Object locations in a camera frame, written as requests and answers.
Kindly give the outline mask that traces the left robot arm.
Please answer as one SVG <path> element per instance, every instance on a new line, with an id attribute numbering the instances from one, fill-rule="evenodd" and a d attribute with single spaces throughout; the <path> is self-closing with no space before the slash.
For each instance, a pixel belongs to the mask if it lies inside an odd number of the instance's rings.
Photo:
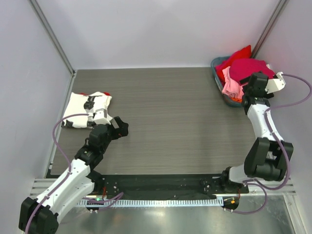
<path id="1" fill-rule="evenodd" d="M 129 125 L 120 117 L 112 124 L 95 125 L 68 168 L 36 198 L 21 204 L 19 229 L 26 234 L 54 234 L 67 213 L 88 194 L 103 190 L 101 174 L 94 169 L 103 160 L 111 141 L 126 137 Z"/>

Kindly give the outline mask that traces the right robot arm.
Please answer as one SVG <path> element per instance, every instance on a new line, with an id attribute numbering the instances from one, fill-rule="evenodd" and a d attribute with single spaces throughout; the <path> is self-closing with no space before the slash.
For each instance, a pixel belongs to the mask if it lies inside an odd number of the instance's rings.
<path id="1" fill-rule="evenodd" d="M 293 145 L 285 142 L 272 119 L 269 99 L 285 87 L 282 72 L 272 79 L 262 72 L 243 80 L 242 106 L 251 121 L 255 142 L 242 165 L 228 167 L 221 174 L 220 187 L 226 193 L 236 193 L 246 182 L 283 181 L 293 154 Z"/>

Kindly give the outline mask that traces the crimson t shirt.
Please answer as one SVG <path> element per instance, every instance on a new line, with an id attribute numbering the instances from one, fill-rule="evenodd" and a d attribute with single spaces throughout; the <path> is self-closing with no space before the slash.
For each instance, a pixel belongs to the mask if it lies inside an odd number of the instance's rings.
<path id="1" fill-rule="evenodd" d="M 229 69 L 230 78 L 238 83 L 240 83 L 242 79 L 258 72 L 262 72 L 267 75 L 269 79 L 272 79 L 275 76 L 275 72 L 267 67 L 264 60 L 257 60 L 253 58 L 236 59 L 232 62 Z"/>

